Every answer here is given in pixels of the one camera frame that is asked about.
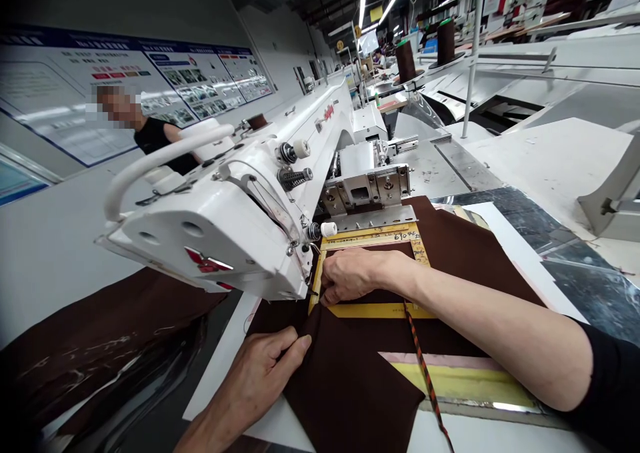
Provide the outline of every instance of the right hand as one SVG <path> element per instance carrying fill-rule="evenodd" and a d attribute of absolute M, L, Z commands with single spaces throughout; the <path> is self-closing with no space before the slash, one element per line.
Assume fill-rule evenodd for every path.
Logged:
<path fill-rule="evenodd" d="M 327 258 L 322 265 L 322 284 L 326 288 L 320 298 L 323 306 L 356 300 L 378 288 L 389 289 L 394 272 L 401 268 L 406 255 L 397 251 L 374 252 L 363 248 L 347 248 Z"/>

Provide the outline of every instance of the red logo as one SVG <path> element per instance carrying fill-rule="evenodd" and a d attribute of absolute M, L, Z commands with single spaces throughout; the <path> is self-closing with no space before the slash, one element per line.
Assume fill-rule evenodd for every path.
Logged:
<path fill-rule="evenodd" d="M 191 261 L 198 265 L 198 270 L 200 270 L 201 273 L 217 273 L 220 271 L 231 271 L 233 269 L 233 266 L 214 260 L 213 258 L 206 258 L 202 256 L 201 252 L 187 246 L 185 246 L 185 251 L 191 258 Z"/>
<path fill-rule="evenodd" d="M 325 111 L 325 121 L 331 119 L 331 116 L 333 116 L 333 105 L 327 106 L 327 110 Z"/>

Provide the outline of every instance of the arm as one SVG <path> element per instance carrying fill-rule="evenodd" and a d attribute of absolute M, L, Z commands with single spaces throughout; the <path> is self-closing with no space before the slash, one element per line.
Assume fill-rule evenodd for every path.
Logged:
<path fill-rule="evenodd" d="M 178 128 L 176 125 L 165 123 L 163 127 L 163 131 L 165 132 L 165 136 L 171 143 L 177 143 L 182 139 L 182 136 L 180 136 L 180 131 L 182 130 Z M 194 159 L 198 163 L 202 164 L 202 159 L 200 159 L 197 154 L 191 153 L 191 155 L 194 157 Z"/>
<path fill-rule="evenodd" d="M 488 353 L 540 401 L 576 408 L 591 382 L 593 353 L 582 327 L 558 313 L 427 268 L 399 252 L 353 248 L 327 258 L 325 306 L 381 288 L 435 314 Z"/>
<path fill-rule="evenodd" d="M 174 453 L 219 453 L 230 447 L 269 411 L 302 364 L 310 344 L 311 336 L 298 338 L 292 326 L 276 334 L 249 336 L 222 385 L 192 421 Z"/>

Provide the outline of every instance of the black shirt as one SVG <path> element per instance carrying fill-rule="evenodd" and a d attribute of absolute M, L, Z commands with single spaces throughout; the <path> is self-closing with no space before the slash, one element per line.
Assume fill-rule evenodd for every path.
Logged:
<path fill-rule="evenodd" d="M 612 452 L 640 452 L 640 348 L 577 323 L 593 351 L 591 384 L 574 411 L 558 415 Z"/>
<path fill-rule="evenodd" d="M 147 118 L 147 122 L 142 129 L 135 132 L 133 140 L 140 149 L 142 149 L 144 154 L 151 154 L 171 144 L 165 135 L 165 124 L 171 123 L 155 118 Z M 181 175 L 185 175 L 198 166 L 198 162 L 190 153 L 187 153 L 172 159 L 166 163 L 166 166 L 169 166 L 173 171 Z"/>

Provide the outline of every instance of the sewing machine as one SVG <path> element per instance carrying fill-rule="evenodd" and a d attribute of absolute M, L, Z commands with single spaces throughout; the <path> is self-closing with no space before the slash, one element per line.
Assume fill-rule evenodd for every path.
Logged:
<path fill-rule="evenodd" d="M 314 222 L 316 211 L 335 219 L 366 203 L 389 208 L 411 191 L 407 165 L 386 160 L 415 138 L 387 142 L 373 104 L 355 114 L 344 74 L 328 83 L 226 151 L 211 144 L 237 128 L 208 119 L 130 165 L 107 192 L 109 223 L 97 243 L 209 292 L 304 298 L 313 242 L 337 232 L 334 221 Z M 203 160 L 189 175 L 161 167 L 189 151 Z M 155 195 L 120 211 L 142 177 Z"/>
<path fill-rule="evenodd" d="M 518 16 L 518 22 L 525 28 L 535 26 L 542 21 L 542 16 L 547 6 L 547 0 L 506 0 L 505 2 L 505 27 L 512 24 L 515 10 L 522 6 L 524 12 Z"/>

